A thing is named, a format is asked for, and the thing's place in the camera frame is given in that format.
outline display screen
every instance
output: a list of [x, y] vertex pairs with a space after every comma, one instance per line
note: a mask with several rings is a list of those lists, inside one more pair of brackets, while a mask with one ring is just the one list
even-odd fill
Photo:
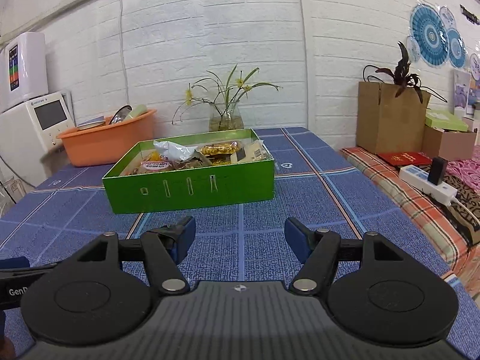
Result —
[[46, 130], [57, 123], [67, 120], [67, 116], [63, 111], [60, 100], [40, 105], [40, 107], [36, 107], [34, 110], [37, 114], [37, 119], [42, 130]]
[[8, 74], [10, 77], [10, 91], [20, 86], [18, 81], [18, 45], [8, 52]]

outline glass vase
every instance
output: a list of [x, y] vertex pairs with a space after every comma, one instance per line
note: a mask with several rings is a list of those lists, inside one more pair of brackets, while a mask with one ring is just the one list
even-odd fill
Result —
[[208, 131], [240, 130], [243, 126], [242, 115], [236, 104], [225, 103], [210, 104], [210, 122]]

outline orange basket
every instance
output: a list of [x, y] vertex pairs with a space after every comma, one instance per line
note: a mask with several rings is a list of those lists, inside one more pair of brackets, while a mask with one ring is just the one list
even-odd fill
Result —
[[[153, 114], [146, 114], [121, 123], [79, 130], [69, 128], [59, 134], [70, 162], [76, 167], [113, 164], [124, 156], [135, 144], [153, 139]], [[105, 118], [109, 123], [112, 116]]]

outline blue tablecloth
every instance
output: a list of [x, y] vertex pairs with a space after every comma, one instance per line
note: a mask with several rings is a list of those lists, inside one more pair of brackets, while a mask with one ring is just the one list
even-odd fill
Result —
[[[311, 229], [327, 227], [344, 238], [361, 238], [364, 232], [374, 230], [455, 289], [460, 307], [448, 340], [476, 359], [480, 355], [480, 310], [401, 210], [308, 130], [272, 128], [257, 130], [257, 134], [275, 158], [273, 200], [115, 215], [101, 182], [110, 166], [68, 166], [27, 194], [0, 220], [0, 259], [23, 255], [39, 266], [66, 258], [105, 231], [136, 238], [149, 228], [189, 214], [196, 219], [197, 237], [179, 267], [191, 283], [200, 279], [280, 279], [289, 283], [300, 265], [283, 235], [288, 216]], [[124, 266], [145, 280], [140, 264]], [[337, 275], [357, 268], [357, 263], [341, 263]], [[32, 345], [18, 309], [7, 311], [5, 333], [18, 354]]]

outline white brick wall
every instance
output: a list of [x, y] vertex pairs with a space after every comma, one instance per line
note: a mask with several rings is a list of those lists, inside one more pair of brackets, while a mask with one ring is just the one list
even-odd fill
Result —
[[[33, 0], [0, 0], [5, 4], [0, 31], [24, 23], [36, 12], [31, 7], [39, 12], [60, 0], [42, 1], [35, 5]], [[466, 21], [459, 7], [480, 16], [477, 0], [426, 1], [452, 10], [469, 52], [480, 46], [480, 27]], [[333, 147], [354, 145], [362, 69], [367, 63], [394, 68], [400, 58], [397, 41], [405, 41], [416, 3], [123, 0], [130, 101], [158, 110], [159, 136], [204, 131], [209, 110], [202, 105], [186, 112], [181, 124], [172, 126], [171, 117], [188, 83], [206, 70], [225, 75], [238, 62], [243, 71], [258, 66], [258, 80], [283, 87], [280, 92], [259, 88], [243, 99], [246, 125], [306, 126], [308, 121], [309, 128]], [[80, 121], [111, 114], [125, 102], [118, 13], [118, 0], [93, 0], [42, 29], [49, 88], [71, 90]], [[449, 64], [437, 69], [420, 61], [412, 68], [425, 85], [451, 97]], [[431, 103], [442, 105], [435, 99]]]
[[[480, 27], [460, 13], [460, 4], [480, 14], [477, 0], [425, 0], [447, 5], [471, 53], [480, 36]], [[315, 125], [310, 129], [336, 148], [355, 144], [357, 82], [368, 64], [393, 68], [400, 59], [397, 41], [409, 34], [411, 9], [417, 0], [309, 0], [314, 38]], [[424, 85], [450, 100], [453, 94], [452, 66], [429, 67], [423, 61], [412, 65]], [[430, 104], [443, 107], [435, 98]]]

